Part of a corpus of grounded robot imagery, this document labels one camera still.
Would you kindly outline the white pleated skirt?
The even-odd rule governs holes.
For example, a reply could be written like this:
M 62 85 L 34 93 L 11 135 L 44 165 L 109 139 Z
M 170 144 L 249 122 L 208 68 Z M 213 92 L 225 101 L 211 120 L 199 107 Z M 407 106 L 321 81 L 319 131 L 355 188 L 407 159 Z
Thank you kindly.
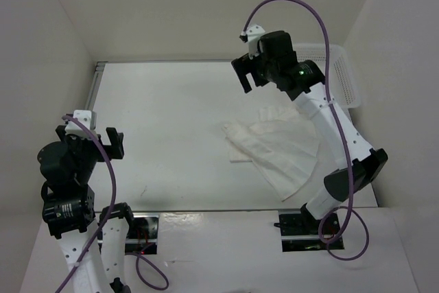
M 235 120 L 222 131 L 229 161 L 253 163 L 282 202 L 307 183 L 318 162 L 316 127 L 296 106 L 260 108 L 257 122 Z

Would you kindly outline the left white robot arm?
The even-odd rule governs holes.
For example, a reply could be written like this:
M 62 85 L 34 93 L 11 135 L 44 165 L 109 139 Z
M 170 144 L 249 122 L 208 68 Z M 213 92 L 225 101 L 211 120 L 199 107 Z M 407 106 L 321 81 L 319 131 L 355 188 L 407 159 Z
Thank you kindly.
M 66 125 L 58 126 L 56 133 L 59 140 L 43 147 L 37 159 L 45 178 L 42 218 L 69 269 L 57 291 L 71 283 L 74 292 L 129 292 L 124 243 L 136 231 L 137 221 L 130 207 L 114 198 L 96 215 L 95 194 L 88 184 L 96 163 L 123 158 L 123 133 L 107 128 L 108 145 L 100 136 L 69 132 Z

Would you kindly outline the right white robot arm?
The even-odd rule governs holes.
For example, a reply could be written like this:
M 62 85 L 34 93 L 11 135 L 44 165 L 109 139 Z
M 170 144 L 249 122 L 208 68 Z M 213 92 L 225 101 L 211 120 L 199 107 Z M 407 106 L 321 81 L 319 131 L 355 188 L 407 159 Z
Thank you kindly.
M 300 225 L 308 233 L 324 226 L 324 216 L 370 184 L 388 160 L 384 149 L 375 149 L 356 130 L 340 105 L 327 93 L 328 83 L 312 60 L 299 61 L 290 35 L 267 33 L 255 25 L 241 33 L 248 52 L 231 62 L 245 93 L 272 82 L 286 93 L 315 124 L 329 144 L 337 169 L 324 178 L 319 192 L 301 209 Z

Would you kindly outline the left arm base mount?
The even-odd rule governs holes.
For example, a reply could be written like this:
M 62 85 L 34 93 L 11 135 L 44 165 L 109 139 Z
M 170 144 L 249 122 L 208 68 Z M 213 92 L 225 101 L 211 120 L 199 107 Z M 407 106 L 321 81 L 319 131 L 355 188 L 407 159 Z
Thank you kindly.
M 156 255 L 158 248 L 158 213 L 135 213 L 126 236 L 125 252 Z

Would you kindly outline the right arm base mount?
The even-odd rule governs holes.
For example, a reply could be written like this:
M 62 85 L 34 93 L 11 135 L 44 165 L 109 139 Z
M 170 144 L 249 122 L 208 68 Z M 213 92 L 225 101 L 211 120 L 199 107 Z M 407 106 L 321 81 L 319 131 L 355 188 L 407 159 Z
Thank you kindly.
M 318 236 L 319 222 L 308 224 L 299 210 L 279 211 L 274 227 L 279 229 L 283 252 L 307 252 L 326 250 Z M 331 239 L 340 230 L 337 214 L 333 213 L 323 225 L 325 239 Z M 344 242 L 339 238 L 331 244 L 333 250 L 344 250 Z

